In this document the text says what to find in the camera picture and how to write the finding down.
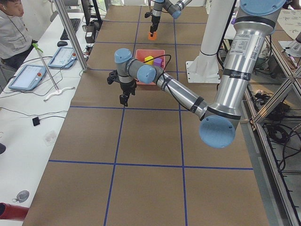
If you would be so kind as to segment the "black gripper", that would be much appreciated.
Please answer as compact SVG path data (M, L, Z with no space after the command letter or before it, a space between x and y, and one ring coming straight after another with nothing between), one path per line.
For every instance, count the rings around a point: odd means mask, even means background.
M150 26L150 36L153 36L154 33L157 31L157 27L159 25L160 18L161 18L161 16L152 15L152 19L151 19L152 25Z
M136 80L132 80L128 83L120 83L120 87L123 94L119 96L119 101L123 106L128 106L128 99L130 95L135 95L135 90L137 88Z

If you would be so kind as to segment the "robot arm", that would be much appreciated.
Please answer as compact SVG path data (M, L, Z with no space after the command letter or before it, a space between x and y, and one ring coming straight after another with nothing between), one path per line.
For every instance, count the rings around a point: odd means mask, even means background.
M271 35L284 1L242 0L234 28L236 34L224 61L222 75L218 74L216 54L235 2L215 0L210 10L205 35L199 55L186 63L189 82L218 83L214 102L205 100L166 73L161 67L148 65L132 56L126 48L114 54L117 69L110 73L107 82L118 82L123 93L119 100L127 105L135 93L138 81L155 83L171 94L184 108L200 118L199 136L213 148L230 145L241 118L239 109L246 87L251 79L256 60L261 52L265 37Z
M151 17L152 24L148 35L149 40L155 40L157 37L157 29L164 9L173 19L177 19L181 15L182 10L190 4L192 0L178 0L175 4L169 0L154 0L153 2L153 9L144 15L145 18Z

